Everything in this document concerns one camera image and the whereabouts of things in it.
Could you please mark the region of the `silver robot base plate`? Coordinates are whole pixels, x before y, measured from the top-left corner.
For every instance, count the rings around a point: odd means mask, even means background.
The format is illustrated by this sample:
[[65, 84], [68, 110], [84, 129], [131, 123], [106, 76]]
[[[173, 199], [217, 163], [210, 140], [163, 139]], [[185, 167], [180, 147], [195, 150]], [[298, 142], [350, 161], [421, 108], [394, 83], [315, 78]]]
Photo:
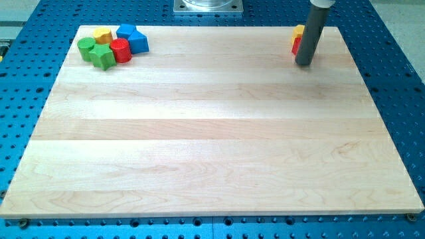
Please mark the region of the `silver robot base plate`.
[[174, 13], [241, 13], [242, 0], [174, 0]]

